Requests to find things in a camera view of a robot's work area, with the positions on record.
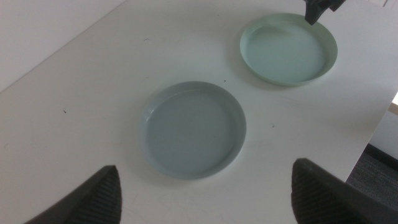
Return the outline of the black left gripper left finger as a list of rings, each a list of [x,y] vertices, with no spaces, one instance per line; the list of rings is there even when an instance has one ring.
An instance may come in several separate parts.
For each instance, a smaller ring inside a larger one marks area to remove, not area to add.
[[[29,220],[28,224],[119,224],[122,190],[115,165],[104,166],[60,201]]]

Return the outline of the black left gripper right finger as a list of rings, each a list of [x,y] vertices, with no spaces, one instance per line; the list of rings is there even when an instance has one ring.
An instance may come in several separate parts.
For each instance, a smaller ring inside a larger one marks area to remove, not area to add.
[[[291,204],[298,223],[397,223],[397,210],[306,158],[293,164]]]

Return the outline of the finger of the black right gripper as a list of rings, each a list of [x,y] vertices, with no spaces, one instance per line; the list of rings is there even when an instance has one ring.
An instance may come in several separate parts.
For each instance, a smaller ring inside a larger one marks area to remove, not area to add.
[[[330,0],[330,9],[335,12],[346,0]]]
[[[329,0],[305,0],[305,20],[314,25],[320,16],[330,7]]]

